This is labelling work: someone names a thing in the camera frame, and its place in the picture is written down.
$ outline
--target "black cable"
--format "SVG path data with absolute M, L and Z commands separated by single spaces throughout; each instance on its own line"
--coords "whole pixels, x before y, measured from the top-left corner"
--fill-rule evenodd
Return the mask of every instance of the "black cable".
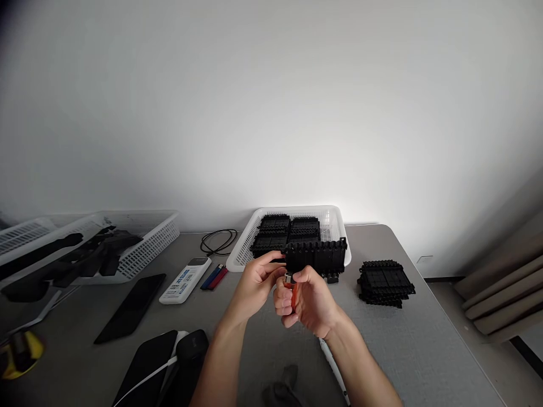
M 212 249 L 211 247 L 209 247 L 205 243 L 205 241 L 207 239 L 209 239 L 210 237 L 212 237 L 216 233 L 221 233 L 221 232 L 228 232 L 230 234 L 230 236 L 229 236 L 228 240 L 226 240 L 226 242 L 224 242 L 217 249 Z M 227 256 L 230 253 L 219 253 L 219 252 L 221 250 L 226 249 L 228 246 L 230 246 L 232 243 L 234 243 L 234 241 L 237 239 L 237 237 L 238 237 L 238 231 L 236 229 L 221 229 L 219 231 L 214 231 L 214 232 L 208 233 L 207 235 L 202 237 L 202 242 L 200 243 L 200 250 L 202 252 L 204 252 L 208 257 L 211 256 L 212 254 L 216 254 L 217 256 Z

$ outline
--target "right hand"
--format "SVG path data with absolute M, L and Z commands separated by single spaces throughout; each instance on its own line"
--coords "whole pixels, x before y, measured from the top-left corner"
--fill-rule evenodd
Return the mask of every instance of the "right hand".
M 286 328 L 299 320 L 317 337 L 326 338 L 340 315 L 328 285 L 311 266 L 294 273 L 293 278 L 298 285 L 294 312 L 291 307 L 292 290 L 285 287 L 283 277 L 277 279 L 273 293 L 275 312 L 282 316 L 281 321 Z

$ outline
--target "hand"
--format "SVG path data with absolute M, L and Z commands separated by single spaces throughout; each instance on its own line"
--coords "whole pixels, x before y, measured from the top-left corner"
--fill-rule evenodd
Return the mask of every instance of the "hand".
M 294 273 L 293 278 L 298 285 L 295 312 L 291 307 L 292 291 L 285 287 L 283 277 L 277 279 L 273 293 L 275 312 L 282 316 L 285 327 L 290 328 L 299 320 L 316 336 L 326 338 L 340 316 L 328 285 L 311 266 Z
M 262 308 L 275 281 L 286 273 L 284 263 L 270 263 L 284 258 L 279 251 L 269 252 L 247 263 L 223 321 L 233 326 L 249 320 Z

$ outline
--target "white remote control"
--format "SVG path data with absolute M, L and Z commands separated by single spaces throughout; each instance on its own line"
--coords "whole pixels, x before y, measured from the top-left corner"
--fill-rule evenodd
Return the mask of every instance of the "white remote control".
M 209 257 L 195 257 L 158 299 L 162 304 L 182 304 L 211 264 Z

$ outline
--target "orange lighter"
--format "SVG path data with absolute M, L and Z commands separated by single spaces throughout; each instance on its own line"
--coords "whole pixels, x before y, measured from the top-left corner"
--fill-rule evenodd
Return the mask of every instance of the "orange lighter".
M 284 284 L 286 288 L 292 290 L 292 300 L 290 301 L 290 305 L 292 307 L 292 313 L 294 313 L 296 311 L 296 294 L 298 293 L 298 285 L 296 284 L 296 281 L 294 281 L 292 273 L 286 272 Z

